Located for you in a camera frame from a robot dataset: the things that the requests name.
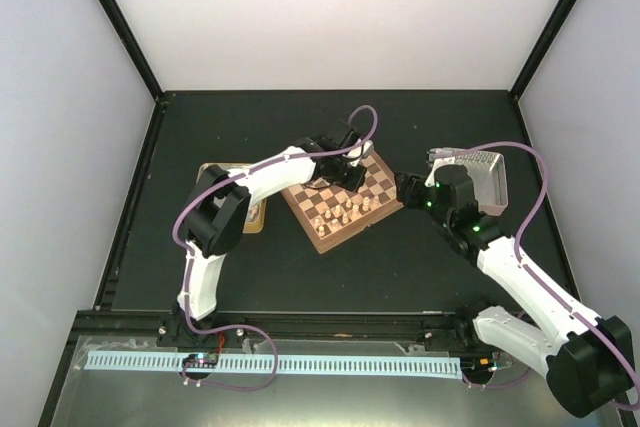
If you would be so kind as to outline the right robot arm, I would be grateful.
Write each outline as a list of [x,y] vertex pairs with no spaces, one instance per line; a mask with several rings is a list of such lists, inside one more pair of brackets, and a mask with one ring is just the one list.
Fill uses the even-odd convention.
[[499,284],[531,319],[487,307],[455,324],[461,347],[489,344],[514,356],[543,377],[556,401],[576,417],[638,387],[626,324],[584,306],[518,252],[514,238],[480,209],[465,167],[445,165],[427,177],[398,173],[395,182],[403,206],[428,213],[452,250]]

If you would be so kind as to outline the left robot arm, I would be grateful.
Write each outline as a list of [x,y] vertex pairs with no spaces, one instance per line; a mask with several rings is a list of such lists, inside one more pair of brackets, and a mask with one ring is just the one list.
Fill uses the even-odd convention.
[[249,210],[293,185],[324,179],[349,190],[364,182],[360,164],[372,146],[373,124],[361,137],[349,124],[343,137],[303,138],[282,152],[247,167],[206,169],[173,229],[185,250],[186,265],[177,303],[183,313],[179,333],[193,346],[207,344],[222,327],[208,315],[217,306],[217,285],[227,254],[241,240]]

